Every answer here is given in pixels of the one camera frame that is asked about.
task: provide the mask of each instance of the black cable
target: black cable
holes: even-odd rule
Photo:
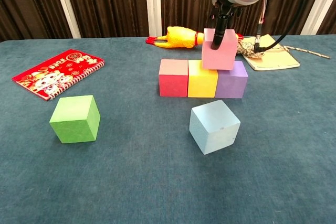
[[[299,9],[298,9],[297,13],[295,14],[295,17],[294,17],[292,23],[290,24],[289,28],[285,31],[285,33],[283,35],[281,35],[272,45],[270,45],[268,47],[259,47],[259,48],[256,48],[256,52],[265,52],[266,50],[271,49],[272,47],[274,47],[275,45],[277,45],[280,41],[282,41],[282,39],[285,38],[285,36],[293,28],[293,26],[296,23],[297,19],[301,15],[301,12],[303,11],[303,7],[304,7],[305,3],[306,3],[306,0],[302,0],[301,1]]]

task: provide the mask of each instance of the curtain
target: curtain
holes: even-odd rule
[[[0,0],[0,40],[72,38],[59,0]]]
[[[336,0],[333,0],[317,34],[336,34]]]
[[[148,36],[146,0],[70,0],[83,38]]]
[[[291,23],[301,0],[268,0],[263,34],[281,35]],[[289,34],[300,34],[315,0],[307,0],[304,10]],[[254,35],[262,2],[244,7],[233,20],[233,28],[244,36]],[[167,26],[184,26],[203,31],[207,26],[211,0],[162,0],[163,33]]]

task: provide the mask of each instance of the tabletop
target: tabletop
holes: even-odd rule
[[[202,46],[145,38],[0,44],[0,223],[333,223],[336,220],[336,35],[287,36],[299,68],[254,71],[235,143],[203,155],[191,109],[214,98],[159,96],[161,59],[200,59]],[[69,48],[104,67],[54,100],[11,78]],[[97,140],[61,144],[49,120],[62,97],[92,94]]]

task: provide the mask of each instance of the rubber chicken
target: rubber chicken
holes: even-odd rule
[[[148,37],[147,44],[155,45],[162,48],[193,48],[203,43],[204,34],[189,28],[181,26],[167,27],[167,35],[161,37]],[[242,39],[242,35],[237,34],[237,39]]]

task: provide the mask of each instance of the foam block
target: foam block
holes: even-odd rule
[[[192,108],[189,131],[204,155],[233,145],[240,120],[222,101]]]
[[[220,47],[211,49],[215,29],[204,29],[202,67],[205,69],[232,70],[238,50],[238,39],[233,29],[226,29]]]
[[[233,70],[218,70],[216,98],[242,98],[248,75],[242,61],[235,61]]]
[[[60,98],[50,125],[63,144],[92,142],[98,134],[100,114],[92,95]]]
[[[187,97],[188,60],[162,59],[159,87],[162,97]]]
[[[201,60],[189,60],[188,97],[214,98],[218,72],[202,68]]]

